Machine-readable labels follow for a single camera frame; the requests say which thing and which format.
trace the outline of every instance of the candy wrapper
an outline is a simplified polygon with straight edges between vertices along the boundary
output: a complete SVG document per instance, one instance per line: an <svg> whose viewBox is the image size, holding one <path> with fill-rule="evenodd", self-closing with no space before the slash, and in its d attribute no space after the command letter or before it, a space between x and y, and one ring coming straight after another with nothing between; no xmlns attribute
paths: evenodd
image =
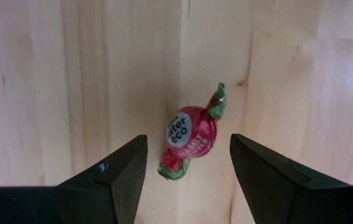
<svg viewBox="0 0 353 224"><path fill-rule="evenodd" d="M182 178L190 159L206 155L214 145L217 124L226 107L225 85L219 83L206 108L181 109L166 129L167 151L162 155L158 173L169 180Z"/></svg>

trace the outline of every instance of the wooden surface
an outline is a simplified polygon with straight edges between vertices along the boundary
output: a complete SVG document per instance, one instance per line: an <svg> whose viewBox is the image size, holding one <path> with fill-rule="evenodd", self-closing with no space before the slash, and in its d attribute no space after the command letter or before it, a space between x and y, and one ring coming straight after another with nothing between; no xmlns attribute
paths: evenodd
<svg viewBox="0 0 353 224"><path fill-rule="evenodd" d="M218 82L215 147L164 180L167 121ZM353 183L353 1L0 1L0 185L58 184L147 134L136 224L253 223L231 133Z"/></svg>

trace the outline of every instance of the candy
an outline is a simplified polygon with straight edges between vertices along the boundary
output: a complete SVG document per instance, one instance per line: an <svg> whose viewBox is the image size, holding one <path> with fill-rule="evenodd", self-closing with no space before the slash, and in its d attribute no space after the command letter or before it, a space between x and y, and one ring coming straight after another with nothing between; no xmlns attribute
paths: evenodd
<svg viewBox="0 0 353 224"><path fill-rule="evenodd" d="M214 146L217 124L225 110L225 85L219 83L206 108L182 108L166 129L167 151L162 155L158 172L169 180L182 178L190 159L206 155Z"/></svg>

